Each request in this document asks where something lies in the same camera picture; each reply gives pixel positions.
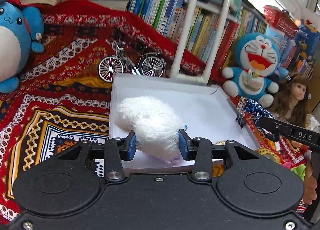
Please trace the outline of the person's hand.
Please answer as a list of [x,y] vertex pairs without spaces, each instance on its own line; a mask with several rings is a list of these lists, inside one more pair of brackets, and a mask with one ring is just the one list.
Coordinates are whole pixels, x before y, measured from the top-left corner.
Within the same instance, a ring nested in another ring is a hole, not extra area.
[[305,168],[305,177],[303,181],[304,185],[304,194],[303,201],[307,205],[311,205],[313,201],[317,199],[316,188],[317,180],[313,177],[313,167],[312,162],[309,160]]

